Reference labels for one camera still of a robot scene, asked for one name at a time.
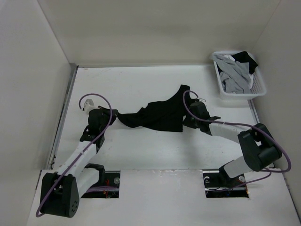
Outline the black tank top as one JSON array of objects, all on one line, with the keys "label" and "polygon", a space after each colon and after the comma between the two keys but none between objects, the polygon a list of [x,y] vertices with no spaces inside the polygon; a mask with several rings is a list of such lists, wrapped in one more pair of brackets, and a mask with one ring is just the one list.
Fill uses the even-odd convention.
[{"label": "black tank top", "polygon": [[182,98],[185,97],[187,104],[194,102],[188,93],[184,94],[187,90],[190,90],[190,86],[181,85],[168,100],[150,102],[137,113],[119,113],[117,118],[130,128],[145,127],[156,131],[182,132],[182,121],[187,112]]}]

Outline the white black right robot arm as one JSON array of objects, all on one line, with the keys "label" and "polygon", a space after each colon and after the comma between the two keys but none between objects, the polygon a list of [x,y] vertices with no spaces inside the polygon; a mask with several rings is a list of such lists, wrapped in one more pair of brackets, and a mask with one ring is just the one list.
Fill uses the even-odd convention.
[{"label": "white black right robot arm", "polygon": [[239,123],[218,121],[219,117],[211,117],[203,102],[195,102],[187,106],[188,114],[183,121],[187,127],[199,129],[210,136],[222,137],[240,145],[242,156],[219,168],[218,181],[223,186],[230,186],[236,178],[248,172],[259,172],[282,157],[280,147],[265,125],[254,126]]}]

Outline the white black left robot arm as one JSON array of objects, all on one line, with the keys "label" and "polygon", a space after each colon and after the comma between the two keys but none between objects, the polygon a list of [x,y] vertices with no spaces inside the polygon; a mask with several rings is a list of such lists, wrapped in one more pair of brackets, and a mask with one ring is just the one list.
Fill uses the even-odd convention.
[{"label": "white black left robot arm", "polygon": [[58,171],[46,173],[42,179],[37,217],[49,214],[72,218],[88,189],[105,184],[103,166],[92,164],[90,160],[102,147],[104,133],[116,120],[118,111],[103,107],[85,107],[84,110],[88,114],[87,126],[77,148]]}]

